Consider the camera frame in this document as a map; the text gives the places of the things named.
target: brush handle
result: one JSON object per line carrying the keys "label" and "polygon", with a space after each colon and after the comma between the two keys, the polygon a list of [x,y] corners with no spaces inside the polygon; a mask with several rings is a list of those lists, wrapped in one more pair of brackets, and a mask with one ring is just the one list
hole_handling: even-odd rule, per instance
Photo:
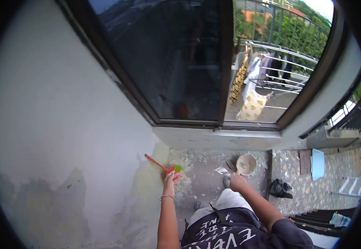
{"label": "brush handle", "polygon": [[153,163],[157,164],[158,166],[160,166],[163,170],[167,171],[166,168],[164,168],[163,166],[161,166],[161,164],[159,164],[158,162],[156,162],[153,158],[149,157],[147,154],[144,155],[147,159],[149,159],[150,161],[152,161]]}

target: gray slipper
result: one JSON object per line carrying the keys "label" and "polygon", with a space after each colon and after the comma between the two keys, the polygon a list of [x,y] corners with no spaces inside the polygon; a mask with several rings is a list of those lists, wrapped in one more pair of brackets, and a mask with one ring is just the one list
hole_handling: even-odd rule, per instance
{"label": "gray slipper", "polygon": [[223,184],[225,185],[225,188],[230,188],[230,179],[227,176],[223,177]]}
{"label": "gray slipper", "polygon": [[206,208],[206,207],[208,207],[208,206],[209,206],[209,204],[207,204],[207,203],[205,203],[205,202],[196,201],[196,202],[194,203],[194,209],[195,209],[195,210],[199,210],[200,208]]}

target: white wall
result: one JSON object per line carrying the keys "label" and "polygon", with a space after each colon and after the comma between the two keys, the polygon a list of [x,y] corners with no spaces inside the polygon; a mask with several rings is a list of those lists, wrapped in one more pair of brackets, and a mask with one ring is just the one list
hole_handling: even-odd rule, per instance
{"label": "white wall", "polygon": [[299,136],[329,112],[352,85],[361,67],[361,51],[349,34],[344,52],[322,90],[309,106],[282,132],[245,132],[154,127],[154,133],[168,146],[192,149],[304,149]]}
{"label": "white wall", "polygon": [[25,245],[155,247],[143,155],[166,152],[54,1],[26,2],[0,44],[0,203]]}

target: white pants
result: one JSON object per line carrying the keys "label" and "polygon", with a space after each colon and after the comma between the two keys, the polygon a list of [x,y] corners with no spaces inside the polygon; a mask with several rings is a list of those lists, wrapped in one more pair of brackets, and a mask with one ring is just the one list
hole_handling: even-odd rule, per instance
{"label": "white pants", "polygon": [[[216,202],[216,209],[226,209],[226,208],[248,208],[253,212],[250,204],[238,193],[233,192],[230,188],[225,188],[221,196],[219,196],[218,201]],[[194,222],[198,221],[199,219],[203,218],[204,216],[213,212],[211,206],[200,208],[194,212],[194,214],[190,217],[189,226],[191,226]]]}

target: clothes drying rack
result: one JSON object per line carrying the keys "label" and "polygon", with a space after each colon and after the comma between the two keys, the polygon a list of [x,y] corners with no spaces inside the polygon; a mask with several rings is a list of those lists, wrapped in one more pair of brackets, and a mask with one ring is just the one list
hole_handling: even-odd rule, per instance
{"label": "clothes drying rack", "polygon": [[[318,60],[316,60],[314,58],[310,58],[310,57],[304,56],[302,54],[299,54],[297,52],[292,52],[290,50],[283,49],[281,47],[273,47],[273,46],[269,46],[269,45],[257,44],[257,43],[254,43],[252,41],[246,41],[245,43],[246,43],[246,45],[251,46],[251,48],[260,47],[260,48],[265,49],[266,51],[273,50],[273,51],[277,51],[277,52],[282,52],[282,53],[289,54],[292,57],[299,57],[299,58],[304,59],[304,60],[306,60],[308,62],[313,62],[313,63],[316,63],[316,64],[318,63]],[[312,69],[310,67],[307,67],[307,66],[304,66],[304,65],[292,62],[292,61],[279,59],[279,58],[276,58],[276,57],[271,57],[271,56],[268,56],[268,55],[266,55],[264,53],[261,53],[260,55],[264,56],[264,57],[267,57],[267,58],[270,58],[272,60],[278,60],[278,61],[281,61],[281,62],[290,63],[290,64],[298,66],[298,67],[302,67],[303,70],[305,70],[305,71],[311,71],[311,72],[314,71],[314,69]],[[274,70],[274,71],[278,71],[278,72],[289,73],[289,74],[292,74],[292,75],[296,75],[299,78],[303,78],[303,80],[301,82],[297,82],[297,81],[293,81],[293,80],[290,80],[290,79],[283,79],[281,77],[270,76],[270,75],[266,74],[265,76],[268,79],[267,80],[261,80],[261,81],[266,83],[267,87],[266,86],[256,86],[256,87],[257,88],[264,88],[264,89],[277,91],[277,93],[274,94],[274,97],[272,99],[275,99],[275,98],[277,98],[277,97],[279,97],[279,96],[281,96],[283,94],[300,94],[303,87],[305,86],[305,83],[309,80],[309,76],[299,74],[299,73],[296,73],[296,72],[285,71],[285,70],[282,70],[282,69],[276,69],[276,68],[271,68],[271,67],[261,67],[261,68],[266,69],[266,70]],[[276,88],[276,86],[284,87],[285,89]],[[265,107],[287,110],[286,107],[278,107],[278,106],[265,106]]]}

